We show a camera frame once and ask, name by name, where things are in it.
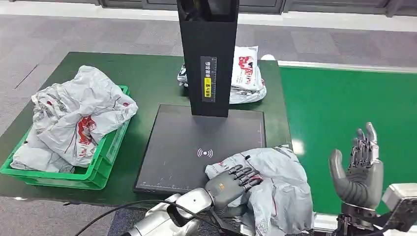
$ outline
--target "white plastic bag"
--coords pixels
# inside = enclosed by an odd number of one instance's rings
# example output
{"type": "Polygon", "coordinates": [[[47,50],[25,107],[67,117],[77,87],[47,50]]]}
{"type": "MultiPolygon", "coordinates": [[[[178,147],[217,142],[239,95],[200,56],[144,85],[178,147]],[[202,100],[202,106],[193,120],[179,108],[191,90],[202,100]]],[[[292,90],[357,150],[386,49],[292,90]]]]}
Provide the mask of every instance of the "white plastic bag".
{"type": "Polygon", "coordinates": [[[258,69],[258,46],[235,47],[233,57],[232,86],[250,91],[259,91],[256,69],[258,69]]]}
{"type": "MultiPolygon", "coordinates": [[[[258,46],[235,47],[230,104],[257,102],[267,95],[267,87],[257,66],[257,52],[258,46]]],[[[180,86],[188,87],[185,65],[182,65],[177,81],[180,86]]]]}
{"type": "Polygon", "coordinates": [[[72,173],[74,171],[71,164],[38,139],[33,127],[30,129],[26,141],[14,153],[10,166],[19,170],[55,173],[72,173]]]}
{"type": "Polygon", "coordinates": [[[256,82],[258,86],[262,89],[259,91],[249,91],[241,88],[232,87],[230,89],[230,104],[240,104],[240,103],[249,103],[257,102],[262,100],[267,95],[267,87],[264,84],[264,80],[261,77],[261,70],[259,67],[255,70],[257,73],[256,82]]]}
{"type": "Polygon", "coordinates": [[[38,138],[74,166],[88,167],[101,138],[130,119],[138,107],[103,72],[81,66],[71,81],[32,96],[38,138]]]}

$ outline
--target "black platform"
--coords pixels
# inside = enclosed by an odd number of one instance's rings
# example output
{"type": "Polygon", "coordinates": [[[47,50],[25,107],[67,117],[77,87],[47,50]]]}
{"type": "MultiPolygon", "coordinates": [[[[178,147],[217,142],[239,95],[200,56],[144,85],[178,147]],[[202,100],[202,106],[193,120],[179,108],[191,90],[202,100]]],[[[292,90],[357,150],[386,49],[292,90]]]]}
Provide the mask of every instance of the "black platform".
{"type": "Polygon", "coordinates": [[[160,105],[134,191],[172,194],[204,187],[206,165],[265,146],[263,112],[204,117],[191,115],[190,107],[160,105]]]}

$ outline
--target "gray bag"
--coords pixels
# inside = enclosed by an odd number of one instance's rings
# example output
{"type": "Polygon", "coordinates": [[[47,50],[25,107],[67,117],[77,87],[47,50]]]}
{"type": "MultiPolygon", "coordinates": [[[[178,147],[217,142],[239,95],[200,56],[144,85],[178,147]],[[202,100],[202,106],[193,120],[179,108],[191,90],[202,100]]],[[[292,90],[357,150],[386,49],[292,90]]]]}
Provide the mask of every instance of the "gray bag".
{"type": "Polygon", "coordinates": [[[247,203],[251,211],[240,219],[252,227],[255,222],[256,236],[299,234],[313,228],[310,186],[292,150],[275,147],[244,151],[207,166],[206,174],[211,179],[239,164],[258,170],[264,180],[229,204],[237,207],[247,203]]]}

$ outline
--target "black stand pole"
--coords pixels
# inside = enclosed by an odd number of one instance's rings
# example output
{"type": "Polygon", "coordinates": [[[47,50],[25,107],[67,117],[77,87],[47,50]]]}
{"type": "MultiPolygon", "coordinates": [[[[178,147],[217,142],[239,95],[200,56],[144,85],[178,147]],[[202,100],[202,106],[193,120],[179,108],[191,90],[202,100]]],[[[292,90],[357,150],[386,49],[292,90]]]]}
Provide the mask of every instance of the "black stand pole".
{"type": "Polygon", "coordinates": [[[239,0],[177,0],[177,6],[192,115],[227,117],[239,0]]]}

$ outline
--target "yellow label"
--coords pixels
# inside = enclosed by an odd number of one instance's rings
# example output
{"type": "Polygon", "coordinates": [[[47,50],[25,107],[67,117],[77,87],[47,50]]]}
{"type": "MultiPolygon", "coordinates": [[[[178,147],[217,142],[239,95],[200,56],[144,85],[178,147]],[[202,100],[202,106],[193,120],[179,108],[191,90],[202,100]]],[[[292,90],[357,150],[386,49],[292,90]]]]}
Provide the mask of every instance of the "yellow label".
{"type": "Polygon", "coordinates": [[[204,78],[204,97],[211,97],[211,78],[204,78]]]}

